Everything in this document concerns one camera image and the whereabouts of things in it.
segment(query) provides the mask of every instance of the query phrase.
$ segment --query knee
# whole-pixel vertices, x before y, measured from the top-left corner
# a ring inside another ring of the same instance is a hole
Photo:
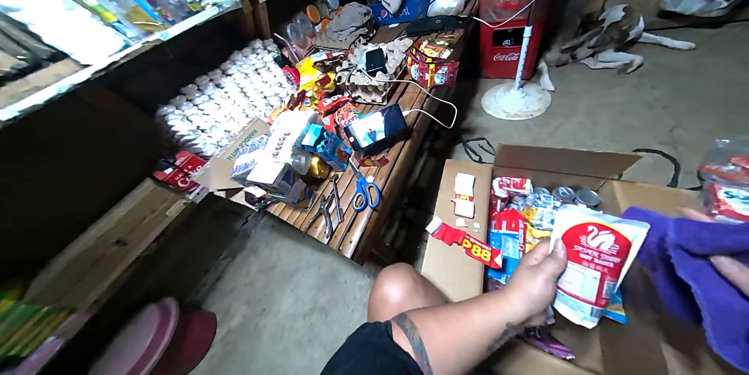
[[[400,308],[418,289],[420,277],[411,265],[388,265],[375,279],[370,300],[375,299],[388,307]]]

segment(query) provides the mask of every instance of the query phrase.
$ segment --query fan base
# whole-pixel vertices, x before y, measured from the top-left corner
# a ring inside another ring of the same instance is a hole
[[[551,94],[539,84],[527,83],[513,90],[513,82],[499,84],[487,90],[481,106],[495,118],[525,120],[540,116],[551,104]]]

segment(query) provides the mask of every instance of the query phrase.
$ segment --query tattoo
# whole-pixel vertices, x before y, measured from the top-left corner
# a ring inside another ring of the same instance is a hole
[[[504,343],[507,343],[511,338],[518,335],[519,333],[523,332],[522,325],[513,324],[511,322],[507,322],[507,325],[505,325],[505,331],[502,332],[500,337],[497,339],[494,344],[489,345],[489,353],[494,353],[499,349]]]
[[[406,334],[411,349],[414,351],[414,360],[417,361],[417,365],[424,372],[424,375],[433,375],[434,372],[432,372],[431,364],[429,364],[429,356],[426,354],[426,347],[424,347],[424,341],[421,339],[416,324],[408,317],[406,312],[397,315],[392,319],[392,322],[395,322]]]

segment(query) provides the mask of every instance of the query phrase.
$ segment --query purple cloth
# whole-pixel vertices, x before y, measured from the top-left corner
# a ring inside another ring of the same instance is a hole
[[[731,255],[749,265],[749,224],[664,217],[637,207],[622,216],[650,224],[637,259],[650,270],[664,306],[683,320],[702,322],[710,347],[749,372],[749,299],[709,261]]]

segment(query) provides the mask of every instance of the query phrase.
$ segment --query white and brown dog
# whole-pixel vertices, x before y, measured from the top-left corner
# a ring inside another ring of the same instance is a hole
[[[695,44],[689,41],[652,35],[644,32],[644,29],[645,20],[635,7],[609,7],[598,16],[598,20],[593,23],[593,29],[561,46],[561,54],[565,59],[554,64],[559,66],[565,62],[581,62],[591,69],[619,68],[630,73],[639,68],[645,58],[618,51],[627,45],[640,42],[660,44],[679,50],[695,48]]]

